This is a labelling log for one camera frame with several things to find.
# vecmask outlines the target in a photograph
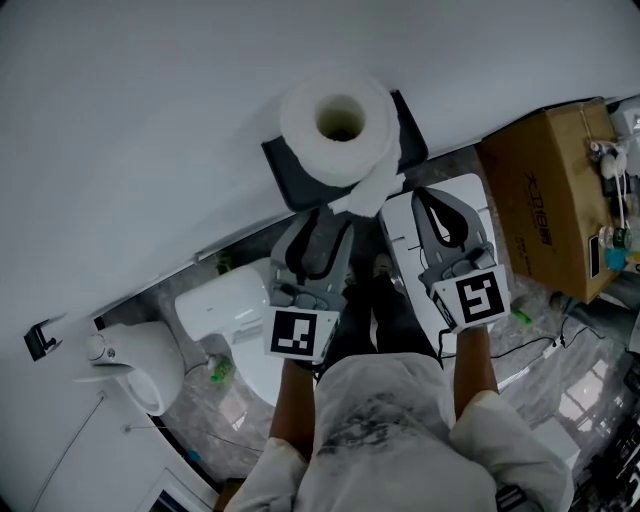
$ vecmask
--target leg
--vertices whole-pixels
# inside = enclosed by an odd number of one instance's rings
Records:
[[[629,346],[633,326],[638,316],[635,311],[616,306],[603,299],[595,299],[590,304],[570,303],[566,314],[591,327],[601,336],[622,343],[625,347]]]
[[[371,298],[378,321],[376,336],[379,352],[417,352],[438,358],[411,304],[394,288],[387,274],[379,275],[373,280]]]
[[[362,285],[353,284],[345,288],[342,294],[348,301],[347,307],[327,349],[321,373],[345,357],[376,353],[369,336],[371,303],[367,290]]]

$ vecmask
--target black pants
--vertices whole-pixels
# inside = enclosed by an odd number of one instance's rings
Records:
[[[394,288],[389,276],[376,277],[367,286],[348,286],[343,295],[347,307],[327,350],[322,373],[345,357],[361,354],[416,352],[438,359],[411,304]],[[377,351],[370,336],[372,308],[378,321]]]

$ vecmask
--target white wall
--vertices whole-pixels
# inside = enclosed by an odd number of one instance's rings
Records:
[[[0,496],[14,512],[29,511],[38,491],[88,414],[88,421],[49,483],[37,512],[134,512],[168,469],[204,503],[215,492],[156,429],[122,432],[124,425],[153,425],[115,382],[78,384],[89,364],[83,341],[88,322],[65,329],[64,341],[33,362],[26,347],[0,360]]]
[[[439,154],[543,105],[637,93],[639,22],[631,0],[10,0],[3,332],[89,315],[285,214],[259,143],[312,72],[353,63],[400,88]]]

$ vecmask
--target white toilet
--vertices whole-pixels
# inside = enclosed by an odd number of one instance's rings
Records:
[[[269,264],[269,258],[263,258],[234,269],[180,295],[175,306],[193,341],[222,335],[247,385],[275,406],[284,359],[264,353],[262,317],[269,305]]]
[[[75,381],[115,379],[151,416],[163,414],[182,389],[182,354],[163,322],[112,325],[90,336],[86,351],[91,370]]]

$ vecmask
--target white toilet paper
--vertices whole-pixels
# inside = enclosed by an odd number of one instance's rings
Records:
[[[400,159],[398,113],[380,83],[350,69],[324,73],[285,96],[280,125],[310,176],[334,187],[359,182],[349,211],[373,217],[380,210]]]

